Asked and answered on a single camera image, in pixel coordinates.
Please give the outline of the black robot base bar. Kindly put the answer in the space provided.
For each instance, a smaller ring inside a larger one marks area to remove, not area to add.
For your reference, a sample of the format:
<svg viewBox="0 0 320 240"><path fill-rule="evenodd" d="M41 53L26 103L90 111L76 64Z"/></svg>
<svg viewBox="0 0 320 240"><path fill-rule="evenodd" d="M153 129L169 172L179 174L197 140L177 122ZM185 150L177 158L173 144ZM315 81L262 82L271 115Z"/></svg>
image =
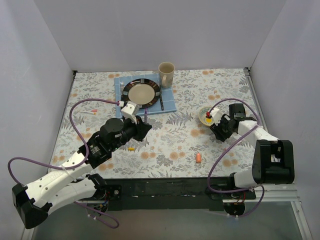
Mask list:
<svg viewBox="0 0 320 240"><path fill-rule="evenodd" d="M214 177L208 188L205 177L119 178L105 179L99 174L87 175L96 189L87 201L107 201L108 210L185 210L223 211L224 200L254 200L254 191L229 193L234 189L231 177Z"/></svg>

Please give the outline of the white marker with yellow tip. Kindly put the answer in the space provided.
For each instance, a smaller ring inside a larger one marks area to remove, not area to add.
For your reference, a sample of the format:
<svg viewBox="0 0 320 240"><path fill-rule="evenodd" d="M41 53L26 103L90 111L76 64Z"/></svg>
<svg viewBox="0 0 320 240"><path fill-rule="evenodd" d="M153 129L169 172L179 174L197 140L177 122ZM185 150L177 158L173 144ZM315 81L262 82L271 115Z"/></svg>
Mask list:
<svg viewBox="0 0 320 240"><path fill-rule="evenodd" d="M87 115L96 115L96 112L92 112L92 111L83 111L83 110L79 110L77 111L80 114L87 114Z"/></svg>

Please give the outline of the purple pen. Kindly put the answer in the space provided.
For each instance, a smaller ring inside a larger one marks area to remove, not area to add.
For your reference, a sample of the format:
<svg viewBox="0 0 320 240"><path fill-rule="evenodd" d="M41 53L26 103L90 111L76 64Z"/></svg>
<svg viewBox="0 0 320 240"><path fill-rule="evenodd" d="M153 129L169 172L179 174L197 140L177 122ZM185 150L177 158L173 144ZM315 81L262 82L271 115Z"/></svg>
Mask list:
<svg viewBox="0 0 320 240"><path fill-rule="evenodd" d="M148 111L147 111L146 108L144 109L144 123L145 123L145 124L148 123Z"/></svg>

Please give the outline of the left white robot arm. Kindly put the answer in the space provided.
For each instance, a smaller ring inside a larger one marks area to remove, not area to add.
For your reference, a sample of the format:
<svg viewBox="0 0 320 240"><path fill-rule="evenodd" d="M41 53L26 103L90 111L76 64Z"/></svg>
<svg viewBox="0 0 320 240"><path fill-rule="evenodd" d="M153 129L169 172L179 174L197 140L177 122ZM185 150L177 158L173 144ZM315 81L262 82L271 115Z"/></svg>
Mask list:
<svg viewBox="0 0 320 240"><path fill-rule="evenodd" d="M26 185L17 183L12 188L12 198L24 227L37 227L55 210L77 200L103 199L107 191L101 177L87 176L81 181L77 178L109 160L112 152L131 139L141 142L151 129L139 116L136 122L110 118L63 164Z"/></svg>

